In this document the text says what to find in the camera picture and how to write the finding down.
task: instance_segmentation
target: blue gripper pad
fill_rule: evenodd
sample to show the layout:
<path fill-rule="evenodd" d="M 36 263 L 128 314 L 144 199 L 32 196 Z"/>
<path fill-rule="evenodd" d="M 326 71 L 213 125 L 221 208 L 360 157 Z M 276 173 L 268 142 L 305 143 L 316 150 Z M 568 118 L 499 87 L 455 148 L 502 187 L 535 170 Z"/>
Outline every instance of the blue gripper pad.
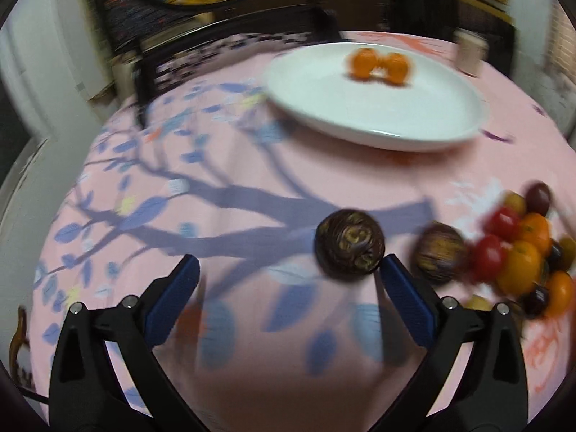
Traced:
<path fill-rule="evenodd" d="M 168 278 L 170 283 L 146 316 L 144 340 L 150 349 L 163 345 L 168 339 L 178 316 L 200 281 L 200 263 L 196 258 L 189 257 Z"/>
<path fill-rule="evenodd" d="M 414 287 L 413 277 L 395 255 L 387 255 L 380 264 L 380 278 L 414 342 L 430 349 L 436 335 L 436 315 Z M 431 298 L 438 299 L 435 293 Z"/>

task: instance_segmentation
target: red tomato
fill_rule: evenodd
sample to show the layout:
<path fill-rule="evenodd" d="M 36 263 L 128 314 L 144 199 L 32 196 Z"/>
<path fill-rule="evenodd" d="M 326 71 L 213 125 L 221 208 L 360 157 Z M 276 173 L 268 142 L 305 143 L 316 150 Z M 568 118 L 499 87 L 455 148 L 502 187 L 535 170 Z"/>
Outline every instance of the red tomato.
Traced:
<path fill-rule="evenodd" d="M 475 282 L 494 281 L 502 268 L 508 252 L 497 235 L 486 235 L 472 249 L 472 279 Z"/>
<path fill-rule="evenodd" d="M 520 232 L 520 218 L 508 206 L 499 207 L 484 225 L 486 234 L 494 234 L 506 242 L 513 242 Z"/>

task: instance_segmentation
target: round table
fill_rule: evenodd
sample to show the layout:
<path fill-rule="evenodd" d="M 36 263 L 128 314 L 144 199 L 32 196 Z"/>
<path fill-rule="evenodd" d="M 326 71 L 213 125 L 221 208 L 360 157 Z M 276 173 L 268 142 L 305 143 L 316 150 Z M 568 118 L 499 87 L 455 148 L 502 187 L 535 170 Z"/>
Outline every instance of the round table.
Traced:
<path fill-rule="evenodd" d="M 448 42 L 350 33 L 450 64 Z M 34 280 L 32 368 L 46 395 L 66 309 L 95 309 L 141 294 L 181 255 L 201 262 L 201 282 L 155 354 L 211 430 L 368 430 L 402 390 L 424 350 L 374 278 L 325 278 L 312 254 L 318 223 L 338 208 L 367 210 L 387 252 L 407 261 L 432 219 L 477 238 L 479 218 L 505 189 L 543 180 L 564 233 L 576 197 L 576 156 L 532 99 L 485 64 L 472 79 L 490 108 L 476 140 L 434 154 L 377 150 L 319 134 L 269 105 L 261 76 L 279 53 L 259 53 L 156 99 L 149 126 L 127 102 L 94 140 L 54 219 Z M 486 286 L 440 290 L 464 301 Z M 530 417 L 569 364 L 571 316 L 528 323 L 522 340 Z M 131 405 L 145 411 L 117 346 L 111 360 Z M 449 402 L 469 354 L 433 411 Z"/>

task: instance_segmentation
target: oval plate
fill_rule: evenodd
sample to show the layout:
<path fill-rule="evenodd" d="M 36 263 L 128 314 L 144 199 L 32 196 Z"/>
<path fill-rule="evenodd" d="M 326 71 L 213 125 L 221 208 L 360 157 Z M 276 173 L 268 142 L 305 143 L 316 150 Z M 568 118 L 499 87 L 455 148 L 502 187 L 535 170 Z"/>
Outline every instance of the oval plate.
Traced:
<path fill-rule="evenodd" d="M 410 59 L 404 86 L 348 75 L 362 47 Z M 467 141 L 488 119 L 486 101 L 459 72 L 431 58 L 387 45 L 312 45 L 272 61 L 264 75 L 270 99 L 306 125 L 353 143 L 395 151 L 434 151 Z"/>

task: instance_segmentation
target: floral tablecloth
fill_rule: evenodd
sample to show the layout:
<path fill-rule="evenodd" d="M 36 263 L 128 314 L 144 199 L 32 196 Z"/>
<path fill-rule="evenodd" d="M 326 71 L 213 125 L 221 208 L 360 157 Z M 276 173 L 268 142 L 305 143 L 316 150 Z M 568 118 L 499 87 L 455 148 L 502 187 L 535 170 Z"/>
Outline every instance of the floral tablecloth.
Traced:
<path fill-rule="evenodd" d="M 450 63 L 448 42 L 385 33 L 359 41 L 412 49 Z M 201 283 L 155 354 L 211 430 L 364 431 L 422 359 L 373 278 L 343 285 L 312 255 L 318 223 L 342 207 L 369 211 L 387 251 L 406 261 L 419 229 L 437 219 L 471 239 L 504 189 L 543 180 L 564 217 L 574 208 L 576 156 L 550 118 L 489 65 L 472 82 L 490 108 L 469 144 L 435 154 L 393 153 L 298 125 L 269 105 L 260 53 L 186 82 L 135 126 L 127 103 L 94 140 L 54 219 L 34 278 L 30 341 L 38 393 L 46 395 L 67 308 L 95 309 L 141 294 L 181 255 L 200 259 Z M 554 232 L 564 232 L 557 213 Z M 461 301 L 487 287 L 452 283 Z M 562 381 L 570 320 L 535 321 L 522 342 L 531 417 Z M 108 344 L 126 397 L 145 405 L 117 346 Z M 462 349 L 435 409 L 462 373 Z"/>

